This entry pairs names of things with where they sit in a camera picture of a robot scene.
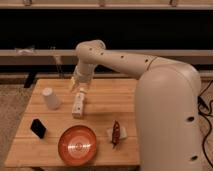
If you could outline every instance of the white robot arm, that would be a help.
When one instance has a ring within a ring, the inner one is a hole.
[[[100,40],[80,43],[77,82],[90,82],[98,64],[138,79],[136,127],[143,171],[202,171],[198,72],[157,56],[105,50]]]

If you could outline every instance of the paper cup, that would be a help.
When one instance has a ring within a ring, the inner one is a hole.
[[[61,105],[61,101],[58,99],[58,97],[53,92],[53,89],[50,87],[43,89],[42,96],[48,109],[55,110]]]

